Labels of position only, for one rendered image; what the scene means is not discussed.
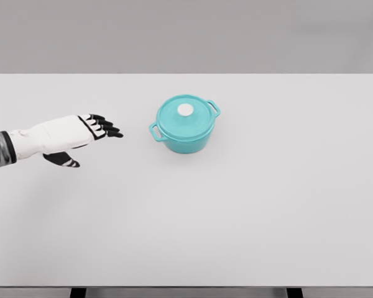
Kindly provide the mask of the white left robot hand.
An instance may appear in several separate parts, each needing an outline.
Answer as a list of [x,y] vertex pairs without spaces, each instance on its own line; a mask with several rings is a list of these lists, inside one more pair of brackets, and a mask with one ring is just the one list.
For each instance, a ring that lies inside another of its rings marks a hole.
[[120,129],[102,115],[70,115],[42,124],[43,157],[58,166],[79,168],[80,163],[67,151],[85,147],[103,138],[122,138]]

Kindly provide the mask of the teal pot lid white knob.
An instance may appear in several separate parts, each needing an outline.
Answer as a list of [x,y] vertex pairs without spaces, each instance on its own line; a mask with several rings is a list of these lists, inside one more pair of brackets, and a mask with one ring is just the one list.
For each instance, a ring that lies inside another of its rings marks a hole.
[[208,134],[220,113],[221,110],[213,101],[182,94],[166,100],[160,106],[156,124],[168,138],[192,141]]

